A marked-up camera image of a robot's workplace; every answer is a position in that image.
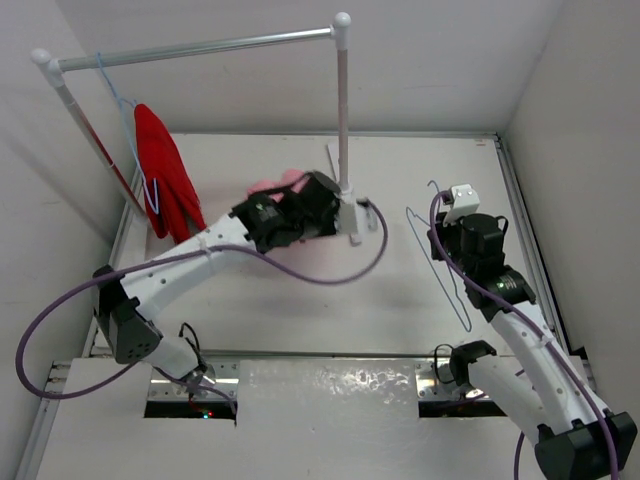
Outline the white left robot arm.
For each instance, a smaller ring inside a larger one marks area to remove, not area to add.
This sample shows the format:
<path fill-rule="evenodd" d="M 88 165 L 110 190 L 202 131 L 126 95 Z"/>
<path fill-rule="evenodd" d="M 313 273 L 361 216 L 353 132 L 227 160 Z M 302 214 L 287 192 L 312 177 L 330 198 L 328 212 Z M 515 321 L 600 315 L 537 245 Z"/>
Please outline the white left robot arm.
<path fill-rule="evenodd" d="M 295 183 L 249 195 L 214 224 L 136 272 L 117 273 L 109 265 L 97 270 L 95 314 L 114 360 L 121 365 L 146 362 L 179 380 L 202 376 L 206 366 L 196 347 L 163 334 L 156 317 L 249 255 L 336 234 L 339 193 L 325 174 L 306 172 Z"/>

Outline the pink t shirt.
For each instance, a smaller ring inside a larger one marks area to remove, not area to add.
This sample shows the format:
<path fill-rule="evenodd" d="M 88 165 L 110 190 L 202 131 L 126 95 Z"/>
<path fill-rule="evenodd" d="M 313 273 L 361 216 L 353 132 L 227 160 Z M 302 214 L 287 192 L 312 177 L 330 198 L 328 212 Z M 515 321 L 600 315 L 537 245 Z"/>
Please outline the pink t shirt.
<path fill-rule="evenodd" d="M 251 195 L 270 189 L 290 189 L 293 192 L 299 192 L 307 183 L 306 173 L 298 169 L 288 169 L 280 177 L 279 180 L 259 180 L 251 185 L 247 194 Z"/>

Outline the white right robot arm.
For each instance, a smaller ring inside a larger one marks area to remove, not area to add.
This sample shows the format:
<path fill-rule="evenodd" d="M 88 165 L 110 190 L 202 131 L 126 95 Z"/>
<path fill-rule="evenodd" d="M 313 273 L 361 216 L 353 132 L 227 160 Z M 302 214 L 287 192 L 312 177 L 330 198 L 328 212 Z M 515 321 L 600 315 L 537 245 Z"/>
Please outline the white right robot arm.
<path fill-rule="evenodd" d="M 507 343 L 527 376 L 509 373 L 488 342 L 453 349 L 449 371 L 462 389 L 476 388 L 518 426 L 547 479 L 615 479 L 638 429 L 614 413 L 584 381 L 550 331 L 526 279 L 505 262 L 505 217 L 470 214 L 449 223 L 435 216 L 428 232 L 433 259 L 465 283 L 472 306 Z"/>

